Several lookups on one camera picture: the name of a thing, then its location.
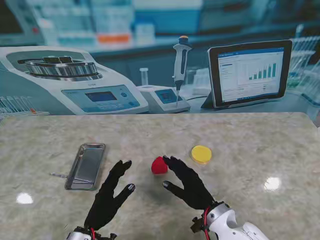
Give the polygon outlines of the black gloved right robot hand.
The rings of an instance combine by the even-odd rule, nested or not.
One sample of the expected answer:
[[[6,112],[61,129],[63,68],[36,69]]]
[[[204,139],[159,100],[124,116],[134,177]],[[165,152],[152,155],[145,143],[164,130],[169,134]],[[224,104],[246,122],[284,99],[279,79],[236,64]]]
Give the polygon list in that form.
[[[175,173],[182,182],[183,188],[165,180],[162,186],[173,195],[183,200],[189,207],[195,210],[206,210],[218,204],[206,189],[199,175],[182,160],[173,156],[163,156],[168,168]]]

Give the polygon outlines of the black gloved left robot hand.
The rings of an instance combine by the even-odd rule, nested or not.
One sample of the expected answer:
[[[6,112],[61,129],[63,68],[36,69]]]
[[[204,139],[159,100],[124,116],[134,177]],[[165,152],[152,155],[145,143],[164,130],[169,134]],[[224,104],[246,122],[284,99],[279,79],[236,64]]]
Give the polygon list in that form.
[[[94,202],[84,221],[86,229],[98,231],[107,225],[114,218],[122,204],[134,192],[136,186],[130,183],[117,196],[114,196],[114,191],[120,178],[131,165],[131,160],[126,162],[119,160],[110,170],[106,180],[95,195]]]

